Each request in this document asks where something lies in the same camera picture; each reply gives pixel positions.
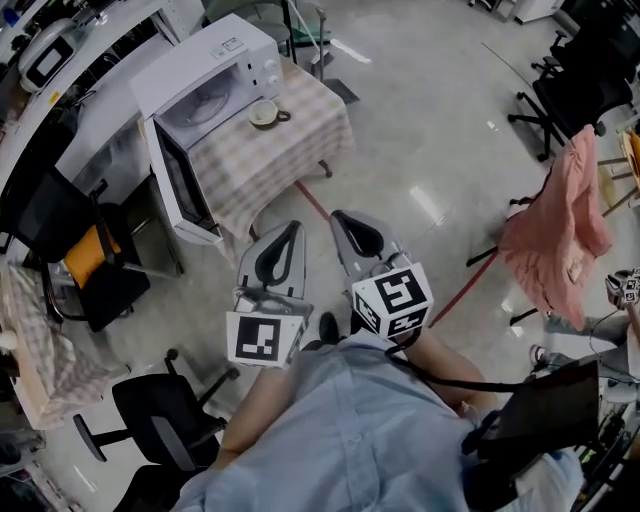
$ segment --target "electronic device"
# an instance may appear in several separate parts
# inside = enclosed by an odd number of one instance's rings
[[[25,91],[41,91],[73,57],[82,37],[77,28],[75,21],[64,18],[33,38],[18,61],[20,85]]]
[[[255,100],[277,95],[282,82],[276,42],[234,14],[175,46],[131,80],[151,165],[180,237],[203,245],[221,241],[189,149]]]

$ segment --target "checkered cloth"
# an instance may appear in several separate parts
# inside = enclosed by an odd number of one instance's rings
[[[18,336],[20,380],[43,426],[95,403],[110,372],[49,325],[38,272],[7,265],[1,273],[2,327]]]
[[[318,162],[354,147],[347,108],[338,95],[282,59],[284,90],[274,98],[291,120],[254,128],[247,109],[189,149],[202,194],[218,224],[249,240],[256,216]]]

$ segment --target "wire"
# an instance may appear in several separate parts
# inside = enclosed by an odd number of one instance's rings
[[[441,386],[451,386],[454,388],[461,389],[471,389],[474,391],[487,391],[494,393],[513,393],[523,387],[531,385],[531,382],[518,382],[515,384],[506,384],[502,382],[473,382],[466,380],[450,380],[450,379],[441,379],[440,377],[436,377],[431,373],[423,370],[419,366],[411,363],[410,361],[405,361],[404,359],[400,359],[398,357],[393,356],[396,352],[400,352],[406,348],[409,348],[413,345],[418,337],[422,329],[415,329],[413,334],[407,338],[402,343],[398,343],[395,347],[391,347],[385,350],[384,355],[389,358],[389,360],[398,366],[403,366],[408,368],[413,373],[416,374],[418,378],[420,378],[423,382],[428,383],[431,382],[433,384],[440,384]]]
[[[636,377],[634,377],[633,375],[631,375],[629,372],[625,372],[623,370],[619,370],[618,368],[613,368],[612,366],[609,366],[608,364],[606,364],[603,360],[602,357],[600,356],[599,352],[596,352],[596,349],[593,348],[593,334],[596,332],[597,327],[604,322],[605,320],[607,320],[608,318],[611,318],[613,315],[615,315],[616,313],[618,313],[618,310],[614,310],[611,313],[609,313],[607,316],[602,317],[600,320],[598,320],[596,322],[596,324],[593,326],[593,329],[591,329],[591,334],[589,335],[589,348],[591,349],[591,351],[595,354],[595,356],[598,358],[598,364],[600,366],[603,366],[604,368],[608,368],[611,371],[614,371],[616,373],[619,373],[621,375],[626,375],[627,377],[629,377],[632,382],[634,384],[639,384],[640,383],[640,379],[637,379]],[[620,380],[620,379],[616,379],[614,377],[608,377],[609,380],[613,380],[615,382],[620,382],[622,384],[629,384],[628,381],[624,381],[624,380]]]

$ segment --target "pink cloth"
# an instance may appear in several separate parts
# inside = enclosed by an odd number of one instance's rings
[[[540,311],[584,327],[580,292],[595,258],[611,248],[600,213],[593,127],[587,125],[553,162],[525,211],[507,221],[498,249]]]

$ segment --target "white microwave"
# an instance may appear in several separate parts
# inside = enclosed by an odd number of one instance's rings
[[[173,229],[193,243],[220,242],[189,148],[255,100],[280,92],[276,42],[231,14],[152,62],[131,87]]]

